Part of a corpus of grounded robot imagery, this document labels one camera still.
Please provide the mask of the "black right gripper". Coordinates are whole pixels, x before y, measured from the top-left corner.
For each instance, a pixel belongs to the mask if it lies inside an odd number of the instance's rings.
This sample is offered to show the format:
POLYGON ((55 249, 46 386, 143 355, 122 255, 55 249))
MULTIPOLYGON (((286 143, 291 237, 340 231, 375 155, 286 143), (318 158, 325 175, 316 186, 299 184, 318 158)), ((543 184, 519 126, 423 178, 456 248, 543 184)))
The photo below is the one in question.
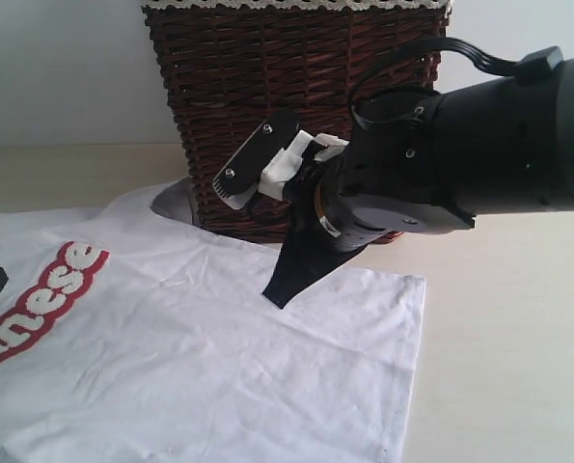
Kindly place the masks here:
POLYGON ((397 89, 352 103, 343 151, 300 175, 293 187, 287 237, 261 293, 283 309, 295 296, 354 259, 389 232, 470 230, 432 152, 441 95, 397 89))

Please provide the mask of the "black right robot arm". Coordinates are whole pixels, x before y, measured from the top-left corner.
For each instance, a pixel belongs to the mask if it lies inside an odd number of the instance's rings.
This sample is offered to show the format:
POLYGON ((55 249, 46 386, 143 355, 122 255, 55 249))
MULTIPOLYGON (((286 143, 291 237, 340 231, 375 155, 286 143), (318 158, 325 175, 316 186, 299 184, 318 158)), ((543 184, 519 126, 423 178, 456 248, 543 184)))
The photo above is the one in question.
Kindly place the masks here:
POLYGON ((574 211, 574 58, 446 94, 385 92, 346 147, 312 167, 263 290, 276 307, 389 232, 467 231, 483 215, 574 211))

